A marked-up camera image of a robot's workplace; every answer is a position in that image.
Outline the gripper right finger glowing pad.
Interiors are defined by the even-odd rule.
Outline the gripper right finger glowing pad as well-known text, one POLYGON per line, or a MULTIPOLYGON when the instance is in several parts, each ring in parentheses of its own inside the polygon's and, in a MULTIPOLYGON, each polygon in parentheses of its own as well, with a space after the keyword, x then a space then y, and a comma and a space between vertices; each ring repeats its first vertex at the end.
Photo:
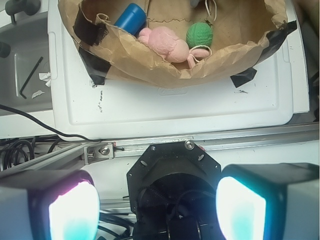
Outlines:
POLYGON ((230 164, 216 190, 227 240, 318 240, 320 167, 312 163, 230 164))

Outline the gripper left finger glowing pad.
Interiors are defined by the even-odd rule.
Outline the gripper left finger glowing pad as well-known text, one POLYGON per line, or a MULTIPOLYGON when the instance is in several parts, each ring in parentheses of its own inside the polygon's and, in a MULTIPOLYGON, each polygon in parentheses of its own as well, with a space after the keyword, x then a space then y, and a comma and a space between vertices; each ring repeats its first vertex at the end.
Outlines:
POLYGON ((94 240, 99 214, 99 194, 87 171, 0 174, 2 240, 94 240))

